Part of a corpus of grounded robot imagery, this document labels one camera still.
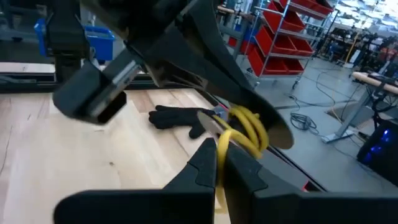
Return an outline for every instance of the yellow cable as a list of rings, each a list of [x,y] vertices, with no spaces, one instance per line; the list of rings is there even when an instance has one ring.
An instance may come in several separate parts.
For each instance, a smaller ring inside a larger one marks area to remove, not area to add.
[[[258,159],[261,157],[261,151],[269,145],[269,138],[264,125],[259,120],[258,114],[253,114],[243,106],[235,106],[230,109],[229,116],[235,116],[239,119],[242,126],[246,130],[248,137],[239,131],[233,129],[227,122],[214,115],[213,118],[223,125],[226,130],[220,136],[217,145],[217,186],[216,197],[221,205],[221,209],[216,212],[226,213],[226,202],[223,192],[224,164],[229,141],[232,139],[242,145],[252,157]]]

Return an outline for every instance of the wooden tabletop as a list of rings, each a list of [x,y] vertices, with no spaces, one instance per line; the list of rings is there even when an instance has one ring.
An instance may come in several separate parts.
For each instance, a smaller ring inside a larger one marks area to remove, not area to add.
[[[354,72],[353,76],[356,79],[358,79],[358,80],[360,80],[362,82],[365,82],[367,84],[370,84],[370,85],[379,86],[381,84],[381,82],[379,80],[371,78],[371,77],[368,77],[368,74],[364,73],[364,72]],[[388,91],[388,92],[390,92],[390,93],[398,95],[398,87],[396,87],[396,86],[385,84],[383,89]]]
[[[0,95],[0,218],[47,224],[64,197],[87,189],[158,189],[184,167],[203,140],[190,128],[158,130],[155,105],[211,108],[195,90],[129,91],[106,126],[70,120],[51,94]],[[216,215],[215,223],[229,223]]]

